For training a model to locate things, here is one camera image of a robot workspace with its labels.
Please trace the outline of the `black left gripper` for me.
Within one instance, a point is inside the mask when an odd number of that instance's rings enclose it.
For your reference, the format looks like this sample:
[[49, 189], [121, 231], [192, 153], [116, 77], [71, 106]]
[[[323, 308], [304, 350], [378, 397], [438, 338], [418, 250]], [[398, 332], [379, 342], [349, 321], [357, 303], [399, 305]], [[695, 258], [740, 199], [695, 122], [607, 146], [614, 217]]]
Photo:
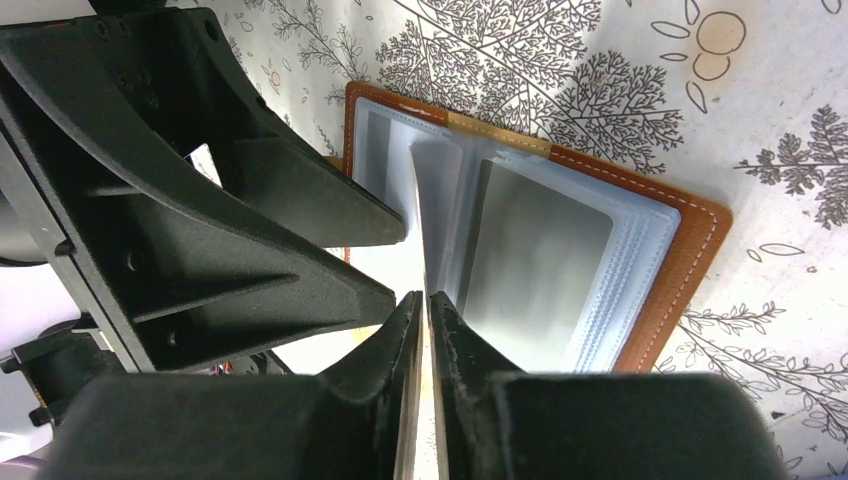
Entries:
[[127, 428], [123, 366], [381, 323], [393, 292], [225, 191], [207, 146], [168, 146], [94, 28], [1, 31], [2, 427]]

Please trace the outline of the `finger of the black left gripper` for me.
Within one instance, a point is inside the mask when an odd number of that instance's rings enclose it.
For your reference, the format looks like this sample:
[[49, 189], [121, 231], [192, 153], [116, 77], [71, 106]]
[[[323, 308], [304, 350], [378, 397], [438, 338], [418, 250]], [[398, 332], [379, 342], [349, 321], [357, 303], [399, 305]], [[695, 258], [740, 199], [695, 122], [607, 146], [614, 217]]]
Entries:
[[251, 84], [208, 8], [99, 6], [119, 91], [180, 155], [207, 146], [225, 191], [322, 248], [392, 245], [398, 213], [294, 132]]

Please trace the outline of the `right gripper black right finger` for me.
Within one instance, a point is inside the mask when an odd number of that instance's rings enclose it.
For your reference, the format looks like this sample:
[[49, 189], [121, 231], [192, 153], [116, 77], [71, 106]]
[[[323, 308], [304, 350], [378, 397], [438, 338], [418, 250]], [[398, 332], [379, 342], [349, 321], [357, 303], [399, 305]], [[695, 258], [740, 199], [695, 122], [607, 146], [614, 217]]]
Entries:
[[430, 297], [450, 479], [784, 479], [752, 403], [713, 374], [529, 373]]

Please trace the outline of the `brown leather card holder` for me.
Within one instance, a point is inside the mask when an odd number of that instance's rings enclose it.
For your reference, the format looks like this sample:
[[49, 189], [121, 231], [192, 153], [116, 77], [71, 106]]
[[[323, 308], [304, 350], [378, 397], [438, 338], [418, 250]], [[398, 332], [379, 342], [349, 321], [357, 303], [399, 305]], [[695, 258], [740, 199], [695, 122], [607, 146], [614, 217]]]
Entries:
[[490, 160], [608, 214], [614, 221], [592, 289], [569, 341], [565, 373], [648, 371], [732, 225], [705, 197], [575, 150], [352, 81], [345, 89], [344, 171], [403, 219], [396, 245], [358, 247], [354, 265], [392, 287], [423, 289], [422, 242], [411, 147], [427, 160], [429, 294], [462, 316]]

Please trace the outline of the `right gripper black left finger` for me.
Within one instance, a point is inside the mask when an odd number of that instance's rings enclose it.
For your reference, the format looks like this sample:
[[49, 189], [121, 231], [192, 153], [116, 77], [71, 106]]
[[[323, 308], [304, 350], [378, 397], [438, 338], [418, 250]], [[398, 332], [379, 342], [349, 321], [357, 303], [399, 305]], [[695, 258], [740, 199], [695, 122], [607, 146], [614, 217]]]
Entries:
[[125, 374], [74, 401], [43, 479], [409, 479], [423, 295], [316, 375]]

